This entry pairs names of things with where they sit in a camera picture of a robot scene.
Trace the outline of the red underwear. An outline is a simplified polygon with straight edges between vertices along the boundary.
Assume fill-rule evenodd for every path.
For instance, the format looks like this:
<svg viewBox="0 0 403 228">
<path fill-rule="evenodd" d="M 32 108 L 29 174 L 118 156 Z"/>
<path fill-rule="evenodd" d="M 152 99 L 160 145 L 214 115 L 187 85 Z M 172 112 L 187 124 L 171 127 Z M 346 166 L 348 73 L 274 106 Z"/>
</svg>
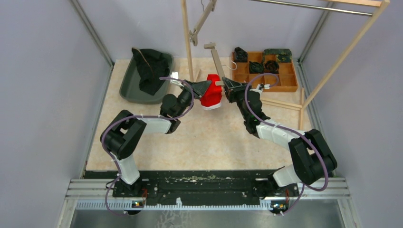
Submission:
<svg viewBox="0 0 403 228">
<path fill-rule="evenodd" d="M 222 86 L 216 85 L 216 82 L 220 81 L 220 77 L 217 74 L 208 74 L 207 80 L 210 80 L 211 84 L 200 99 L 201 106 L 204 110 L 217 109 L 222 105 Z"/>
</svg>

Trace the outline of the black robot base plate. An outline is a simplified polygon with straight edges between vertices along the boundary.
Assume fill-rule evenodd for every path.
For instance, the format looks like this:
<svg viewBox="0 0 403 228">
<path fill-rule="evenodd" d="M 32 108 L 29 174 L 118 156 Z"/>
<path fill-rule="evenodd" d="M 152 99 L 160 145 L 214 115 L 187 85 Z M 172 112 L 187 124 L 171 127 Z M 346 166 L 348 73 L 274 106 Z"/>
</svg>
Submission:
<svg viewBox="0 0 403 228">
<path fill-rule="evenodd" d="M 274 170 L 210 170 L 210 171 L 140 171 L 140 179 L 133 190 L 117 181 L 113 196 L 146 197 L 148 190 L 161 186 L 174 192 L 230 192 L 244 190 L 254 197 L 288 194 L 291 187 L 275 188 L 269 181 Z"/>
</svg>

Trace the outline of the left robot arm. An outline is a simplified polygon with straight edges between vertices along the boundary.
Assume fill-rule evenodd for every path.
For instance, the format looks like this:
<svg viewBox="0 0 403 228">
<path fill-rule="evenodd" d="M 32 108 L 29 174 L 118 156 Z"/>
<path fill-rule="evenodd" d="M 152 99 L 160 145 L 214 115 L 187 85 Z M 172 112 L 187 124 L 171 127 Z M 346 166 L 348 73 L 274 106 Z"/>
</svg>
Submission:
<svg viewBox="0 0 403 228">
<path fill-rule="evenodd" d="M 124 191 L 132 197 L 138 196 L 143 189 L 133 157 L 141 137 L 149 133 L 173 133 L 181 123 L 180 118 L 191 110 L 196 99 L 205 95 L 213 82 L 179 79 L 178 83 L 181 93 L 178 96 L 166 94 L 158 115 L 134 115 L 122 110 L 101 134 L 102 147 L 116 164 L 118 179 L 125 183 Z"/>
</svg>

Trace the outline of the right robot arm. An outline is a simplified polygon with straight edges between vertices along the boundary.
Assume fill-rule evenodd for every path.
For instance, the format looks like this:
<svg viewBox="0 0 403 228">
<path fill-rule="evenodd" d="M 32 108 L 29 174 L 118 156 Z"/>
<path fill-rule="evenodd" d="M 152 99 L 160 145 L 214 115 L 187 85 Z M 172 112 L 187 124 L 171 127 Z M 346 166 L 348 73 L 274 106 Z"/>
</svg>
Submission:
<svg viewBox="0 0 403 228">
<path fill-rule="evenodd" d="M 337 161 L 322 133 L 317 129 L 304 132 L 288 128 L 266 116 L 260 99 L 264 88 L 262 85 L 251 88 L 249 83 L 236 82 L 227 77 L 221 80 L 226 98 L 230 103 L 236 103 L 248 133 L 287 149 L 291 155 L 292 164 L 276 170 L 269 177 L 270 194 L 279 196 L 288 185 L 294 183 L 324 191 L 330 172 L 337 167 Z"/>
</svg>

